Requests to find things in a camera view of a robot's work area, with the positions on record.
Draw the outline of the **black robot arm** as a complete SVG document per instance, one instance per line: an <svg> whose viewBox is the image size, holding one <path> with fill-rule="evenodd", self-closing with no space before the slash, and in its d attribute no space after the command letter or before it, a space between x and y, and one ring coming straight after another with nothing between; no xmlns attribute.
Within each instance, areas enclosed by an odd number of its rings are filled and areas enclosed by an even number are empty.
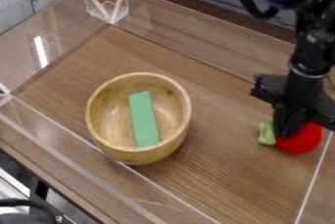
<svg viewBox="0 0 335 224"><path fill-rule="evenodd" d="M312 122L335 129L335 100L323 79L335 67L335 0L265 0L268 17L282 10L296 15L296 46L284 76L263 74L251 93L273 106L275 133L291 138Z"/></svg>

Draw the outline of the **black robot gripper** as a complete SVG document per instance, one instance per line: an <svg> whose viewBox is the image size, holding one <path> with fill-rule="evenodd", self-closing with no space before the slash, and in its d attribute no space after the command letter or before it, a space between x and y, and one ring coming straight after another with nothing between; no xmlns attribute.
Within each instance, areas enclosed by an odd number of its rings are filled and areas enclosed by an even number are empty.
<svg viewBox="0 0 335 224"><path fill-rule="evenodd" d="M308 122L335 130L335 99L324 91L322 78L291 71L287 75L257 74L253 80L251 94L272 105L279 137L292 138Z"/></svg>

